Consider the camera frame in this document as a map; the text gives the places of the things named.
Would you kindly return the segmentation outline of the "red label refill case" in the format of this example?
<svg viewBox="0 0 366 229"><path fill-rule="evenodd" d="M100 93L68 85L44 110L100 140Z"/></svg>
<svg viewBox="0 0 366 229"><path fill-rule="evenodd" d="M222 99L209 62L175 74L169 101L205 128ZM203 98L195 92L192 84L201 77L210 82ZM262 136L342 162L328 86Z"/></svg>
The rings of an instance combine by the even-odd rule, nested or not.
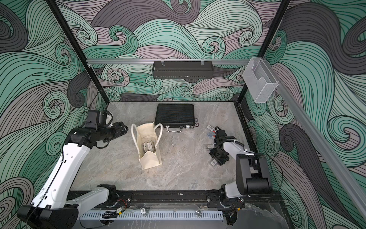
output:
<svg viewBox="0 0 366 229"><path fill-rule="evenodd" d="M216 132L216 129L215 129L213 126L211 126L211 125L208 125L206 128L207 128L210 132L212 132L212 133L215 133L215 132Z"/></svg>

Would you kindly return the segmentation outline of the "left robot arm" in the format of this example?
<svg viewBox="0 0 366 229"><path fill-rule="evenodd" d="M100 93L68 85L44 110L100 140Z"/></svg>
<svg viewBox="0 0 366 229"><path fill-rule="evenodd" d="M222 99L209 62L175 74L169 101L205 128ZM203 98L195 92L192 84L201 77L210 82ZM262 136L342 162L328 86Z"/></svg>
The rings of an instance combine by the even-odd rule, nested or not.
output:
<svg viewBox="0 0 366 229"><path fill-rule="evenodd" d="M100 204L115 206L117 192L114 185L98 185L94 190L70 201L67 201L67 197L90 150L99 141L109 144L128 130L123 122L101 128L72 129L43 188L30 204L19 208L17 217L33 229L71 229L83 214L94 207Z"/></svg>

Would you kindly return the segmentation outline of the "aluminium rail wall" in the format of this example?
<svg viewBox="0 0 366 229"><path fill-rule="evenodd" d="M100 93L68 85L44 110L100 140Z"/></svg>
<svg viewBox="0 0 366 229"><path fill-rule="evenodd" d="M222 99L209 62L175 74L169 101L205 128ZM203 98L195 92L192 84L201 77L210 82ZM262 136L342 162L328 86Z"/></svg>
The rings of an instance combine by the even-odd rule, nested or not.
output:
<svg viewBox="0 0 366 229"><path fill-rule="evenodd" d="M322 157L332 170L335 177L340 182L354 206L357 208L362 217L366 218L366 194L357 180L351 174L349 169L344 165L337 153L332 149L331 145L324 138L323 134L317 129L314 122L310 119L307 113L299 106L297 101L292 97L291 92L286 88L283 80L278 78L278 75L271 67L267 60L263 60L265 69L269 71L269 75L278 83L277 89L284 98L288 107L292 110L294 116L302 125L304 132L313 142L314 147L321 153Z"/></svg>
<svg viewBox="0 0 366 229"><path fill-rule="evenodd" d="M87 59L89 65L152 65L154 62L212 62L213 65L246 65L250 59Z"/></svg>

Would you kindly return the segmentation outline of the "aluminium rail right wall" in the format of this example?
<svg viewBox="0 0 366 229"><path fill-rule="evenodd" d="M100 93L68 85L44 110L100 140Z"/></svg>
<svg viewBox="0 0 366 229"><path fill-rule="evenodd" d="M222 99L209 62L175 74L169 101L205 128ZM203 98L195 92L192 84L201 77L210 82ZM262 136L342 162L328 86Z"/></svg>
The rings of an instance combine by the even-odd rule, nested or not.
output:
<svg viewBox="0 0 366 229"><path fill-rule="evenodd" d="M267 60L263 60L265 69L269 71L269 75L278 83L277 89L284 98L288 107L292 110L294 116L302 125L304 132L313 142L314 147L321 153L322 157L332 170L335 177L340 182L354 206L357 208L362 217L366 218L366 194L357 180L351 174L349 169L344 165L337 153L332 149L331 145L324 138L323 134L317 129L314 122L310 119L307 113L299 106L297 101L292 97L291 92L286 88L283 80L278 78L278 75L271 67Z"/></svg>

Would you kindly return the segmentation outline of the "black wall shelf tray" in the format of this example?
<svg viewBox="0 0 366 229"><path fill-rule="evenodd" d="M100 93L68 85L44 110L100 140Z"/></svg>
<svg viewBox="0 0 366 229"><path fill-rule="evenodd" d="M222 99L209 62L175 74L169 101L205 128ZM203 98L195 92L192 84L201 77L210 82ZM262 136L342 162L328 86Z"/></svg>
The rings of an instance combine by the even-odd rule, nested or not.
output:
<svg viewBox="0 0 366 229"><path fill-rule="evenodd" d="M212 62L154 62L155 79L211 79L214 73Z"/></svg>

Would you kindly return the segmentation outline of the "aluminium rail back wall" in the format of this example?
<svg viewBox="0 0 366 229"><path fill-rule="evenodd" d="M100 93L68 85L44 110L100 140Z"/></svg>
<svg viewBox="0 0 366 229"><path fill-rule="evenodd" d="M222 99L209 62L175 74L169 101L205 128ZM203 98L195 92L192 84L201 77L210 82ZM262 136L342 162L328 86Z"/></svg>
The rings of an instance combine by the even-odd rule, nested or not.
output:
<svg viewBox="0 0 366 229"><path fill-rule="evenodd" d="M250 59L87 59L89 65L152 65L154 62L212 62L213 65L246 65Z"/></svg>

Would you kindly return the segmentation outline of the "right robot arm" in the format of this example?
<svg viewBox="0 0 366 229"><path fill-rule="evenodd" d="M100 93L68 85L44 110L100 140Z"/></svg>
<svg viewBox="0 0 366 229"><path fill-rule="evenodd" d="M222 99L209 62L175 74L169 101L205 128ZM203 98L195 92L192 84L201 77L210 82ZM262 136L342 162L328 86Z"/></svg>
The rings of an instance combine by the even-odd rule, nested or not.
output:
<svg viewBox="0 0 366 229"><path fill-rule="evenodd" d="M263 154L246 149L244 143L216 127L214 140L207 147L212 158L212 166L222 166L229 160L235 161L235 181L223 184L219 190L220 200L241 198L251 194L272 192L269 166Z"/></svg>

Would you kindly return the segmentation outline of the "black metal briefcase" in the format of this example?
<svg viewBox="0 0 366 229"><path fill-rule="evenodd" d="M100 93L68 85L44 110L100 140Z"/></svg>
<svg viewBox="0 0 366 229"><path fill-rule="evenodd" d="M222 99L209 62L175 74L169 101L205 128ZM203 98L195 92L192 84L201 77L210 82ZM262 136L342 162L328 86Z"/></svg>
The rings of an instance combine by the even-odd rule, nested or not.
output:
<svg viewBox="0 0 366 229"><path fill-rule="evenodd" d="M193 104L158 104L154 123L166 129L192 129L195 127Z"/></svg>

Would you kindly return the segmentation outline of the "cream canvas tote bag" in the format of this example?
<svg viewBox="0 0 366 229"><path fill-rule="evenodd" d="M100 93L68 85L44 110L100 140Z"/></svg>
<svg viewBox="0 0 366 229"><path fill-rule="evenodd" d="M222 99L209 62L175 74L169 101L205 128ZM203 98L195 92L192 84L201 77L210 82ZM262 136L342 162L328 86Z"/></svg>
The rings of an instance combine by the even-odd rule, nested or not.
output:
<svg viewBox="0 0 366 229"><path fill-rule="evenodd" d="M163 125L154 123L131 126L132 139L137 148L142 170L162 165L159 143L163 133Z"/></svg>

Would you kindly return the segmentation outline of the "clear acrylic wall holder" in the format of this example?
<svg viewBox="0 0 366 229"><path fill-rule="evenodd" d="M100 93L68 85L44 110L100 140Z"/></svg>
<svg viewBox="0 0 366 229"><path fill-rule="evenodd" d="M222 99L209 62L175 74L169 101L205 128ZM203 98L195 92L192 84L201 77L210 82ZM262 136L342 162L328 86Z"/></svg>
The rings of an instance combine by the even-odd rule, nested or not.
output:
<svg viewBox="0 0 366 229"><path fill-rule="evenodd" d="M261 57L251 58L242 76L256 104L266 103L278 87L271 64Z"/></svg>

